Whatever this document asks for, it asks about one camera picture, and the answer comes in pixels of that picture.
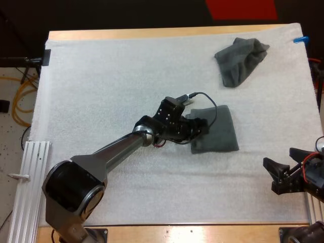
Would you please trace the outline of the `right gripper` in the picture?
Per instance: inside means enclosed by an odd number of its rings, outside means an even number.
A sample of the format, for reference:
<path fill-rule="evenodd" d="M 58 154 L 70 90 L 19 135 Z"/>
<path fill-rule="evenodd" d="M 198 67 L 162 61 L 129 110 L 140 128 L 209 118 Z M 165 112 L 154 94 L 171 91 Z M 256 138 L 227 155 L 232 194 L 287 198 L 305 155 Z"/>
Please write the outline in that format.
<path fill-rule="evenodd" d="M 263 167 L 273 178 L 272 191 L 278 195 L 295 192 L 323 195 L 323 154 L 290 148 L 289 156 L 297 162 L 292 169 L 263 158 Z"/>

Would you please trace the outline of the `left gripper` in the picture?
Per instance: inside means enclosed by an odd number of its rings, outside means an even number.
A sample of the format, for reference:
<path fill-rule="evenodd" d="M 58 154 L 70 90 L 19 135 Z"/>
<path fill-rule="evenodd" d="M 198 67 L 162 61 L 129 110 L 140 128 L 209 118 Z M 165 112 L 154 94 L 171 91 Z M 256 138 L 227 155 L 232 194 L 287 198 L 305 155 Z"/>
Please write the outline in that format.
<path fill-rule="evenodd" d="M 187 144 L 200 135 L 209 132 L 209 124 L 205 118 L 187 119 L 180 117 L 176 123 L 168 125 L 163 131 L 161 138 L 177 144 Z"/>

